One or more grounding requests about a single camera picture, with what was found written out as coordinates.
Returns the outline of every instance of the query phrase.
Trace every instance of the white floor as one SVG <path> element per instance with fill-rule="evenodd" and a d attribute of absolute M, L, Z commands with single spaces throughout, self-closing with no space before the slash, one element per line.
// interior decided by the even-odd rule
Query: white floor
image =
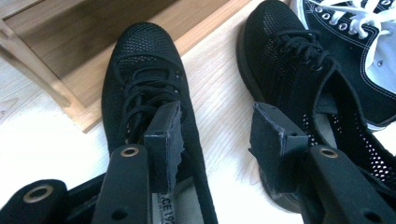
<path fill-rule="evenodd" d="M 219 223 L 303 223 L 273 205 L 248 152 L 253 100 L 237 71 L 234 43 L 252 1 L 183 56 L 209 185 Z M 84 134 L 54 101 L 0 59 L 0 207 L 38 179 L 61 179 L 73 188 L 106 170 L 103 124 Z M 388 149 L 396 124 L 376 133 Z"/>

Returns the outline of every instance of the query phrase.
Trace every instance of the grommet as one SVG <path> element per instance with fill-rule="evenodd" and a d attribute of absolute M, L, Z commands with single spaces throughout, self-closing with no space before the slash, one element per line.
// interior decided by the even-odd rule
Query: grommet
<path fill-rule="evenodd" d="M 139 153 L 139 148 L 137 147 L 127 147 L 120 154 L 122 157 L 132 157 Z"/>
<path fill-rule="evenodd" d="M 390 0 L 383 0 L 383 1 L 381 1 L 381 5 L 384 5 L 384 6 L 390 5 Z"/>
<path fill-rule="evenodd" d="M 42 185 L 35 187 L 34 189 L 29 190 L 24 196 L 23 201 L 26 203 L 38 203 L 53 192 L 53 186 L 51 185 Z"/>
<path fill-rule="evenodd" d="M 315 7 L 315 11 L 317 13 L 321 13 L 323 11 L 323 7 Z"/>
<path fill-rule="evenodd" d="M 341 23 L 341 24 L 338 26 L 338 29 L 339 29 L 340 31 L 345 31 L 345 30 L 347 29 L 347 24 L 346 24 L 346 23 Z"/>
<path fill-rule="evenodd" d="M 322 15 L 322 18 L 324 20 L 328 20 L 330 18 L 330 14 L 329 13 L 325 13 L 325 14 Z"/>
<path fill-rule="evenodd" d="M 337 158 L 337 157 L 338 157 L 338 154 L 337 154 L 335 151 L 333 151 L 333 150 L 331 150 L 331 149 L 328 149 L 328 148 L 321 148 L 321 149 L 319 150 L 319 152 L 320 152 L 320 154 L 321 154 L 322 156 L 325 156 L 325 157 L 327 157 L 327 158 L 332 158 L 332 159 L 334 159 L 334 158 Z"/>

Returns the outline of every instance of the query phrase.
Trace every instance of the wooden shelf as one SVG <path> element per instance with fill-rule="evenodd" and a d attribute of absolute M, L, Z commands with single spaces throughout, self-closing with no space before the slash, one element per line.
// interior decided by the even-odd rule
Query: wooden shelf
<path fill-rule="evenodd" d="M 183 54 L 250 1 L 25 2 L 18 13 L 9 12 L 12 16 L 0 21 L 1 55 L 45 89 L 87 132 L 101 118 L 108 60 L 129 25 L 139 21 L 161 25 Z"/>
<path fill-rule="evenodd" d="M 43 0 L 2 0 L 0 1 L 0 18 L 6 19 Z"/>

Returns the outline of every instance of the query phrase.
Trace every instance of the shoe upper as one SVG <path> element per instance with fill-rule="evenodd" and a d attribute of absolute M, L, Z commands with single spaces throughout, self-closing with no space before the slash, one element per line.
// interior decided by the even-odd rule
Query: shoe upper
<path fill-rule="evenodd" d="M 216 214 L 187 77 L 177 49 L 169 34 L 156 24 L 130 26 L 113 50 L 103 87 L 102 114 L 109 152 L 125 144 L 144 145 L 144 132 L 157 109 L 174 101 L 180 101 L 185 148 L 177 181 L 194 177 L 204 221 L 213 223 Z"/>
<path fill-rule="evenodd" d="M 292 4 L 305 28 L 319 30 L 322 46 L 342 65 L 367 122 L 379 128 L 396 120 L 392 1 L 293 0 Z"/>
<path fill-rule="evenodd" d="M 318 32 L 306 31 L 282 2 L 266 0 L 248 17 L 239 41 L 239 71 L 253 97 L 279 108 L 311 146 L 329 145 L 318 122 L 318 114 L 326 115 L 337 148 L 394 200 L 396 160 L 367 129 L 357 94 Z"/>

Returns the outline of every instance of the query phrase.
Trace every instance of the shoe tongue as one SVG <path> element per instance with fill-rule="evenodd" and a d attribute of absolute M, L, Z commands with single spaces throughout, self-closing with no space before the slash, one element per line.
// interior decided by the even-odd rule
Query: shoe tongue
<path fill-rule="evenodd" d="M 325 114 L 325 115 L 338 114 L 335 99 L 327 90 L 323 90 L 323 92 L 320 94 L 318 98 L 316 112 L 318 114 Z"/>
<path fill-rule="evenodd" d="M 149 69 L 144 70 L 134 76 L 134 80 L 142 80 L 142 79 L 150 79 L 150 80 L 166 80 L 168 79 L 168 73 L 162 69 Z"/>

